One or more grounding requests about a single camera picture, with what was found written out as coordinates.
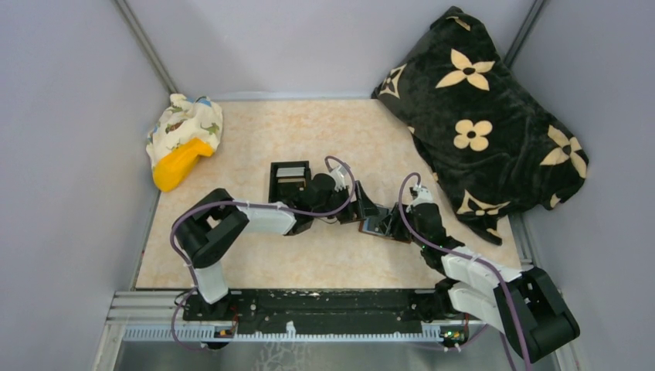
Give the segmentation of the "brown leather card holder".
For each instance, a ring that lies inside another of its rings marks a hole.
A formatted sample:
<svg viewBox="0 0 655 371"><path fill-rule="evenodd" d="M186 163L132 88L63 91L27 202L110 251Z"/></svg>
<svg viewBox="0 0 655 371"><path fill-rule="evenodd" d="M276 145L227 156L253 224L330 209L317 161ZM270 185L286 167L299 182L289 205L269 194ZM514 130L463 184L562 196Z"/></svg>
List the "brown leather card holder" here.
<svg viewBox="0 0 655 371"><path fill-rule="evenodd" d="M393 240L394 237L390 227L392 210L386 206L378 204L375 206L377 208L377 213L362 220L359 224L358 231L374 237Z"/></svg>

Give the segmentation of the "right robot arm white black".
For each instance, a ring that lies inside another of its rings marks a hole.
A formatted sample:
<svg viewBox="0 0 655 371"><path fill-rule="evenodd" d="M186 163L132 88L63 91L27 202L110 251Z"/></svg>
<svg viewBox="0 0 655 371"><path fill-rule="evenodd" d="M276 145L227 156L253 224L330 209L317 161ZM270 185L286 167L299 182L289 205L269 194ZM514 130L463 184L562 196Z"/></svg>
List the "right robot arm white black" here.
<svg viewBox="0 0 655 371"><path fill-rule="evenodd" d="M515 269L476 254L447 234L436 204L395 204L378 229L419 245L426 264L444 276L436 285L437 307L444 315L465 313L483 320L525 362L537 362L581 335L545 270Z"/></svg>

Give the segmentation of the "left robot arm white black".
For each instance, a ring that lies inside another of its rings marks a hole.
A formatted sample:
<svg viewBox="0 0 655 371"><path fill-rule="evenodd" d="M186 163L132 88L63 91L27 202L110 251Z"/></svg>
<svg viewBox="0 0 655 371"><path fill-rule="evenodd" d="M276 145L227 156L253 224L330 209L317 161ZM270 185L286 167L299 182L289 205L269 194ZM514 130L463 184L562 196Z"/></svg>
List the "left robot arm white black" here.
<svg viewBox="0 0 655 371"><path fill-rule="evenodd" d="M214 189L174 222L171 242L189 265L198 294L213 305L229 292L220 261L241 234L294 236L315 219L344 224L378 214L360 182L350 189L325 173L311 179L280 178L265 204L239 201L225 189Z"/></svg>

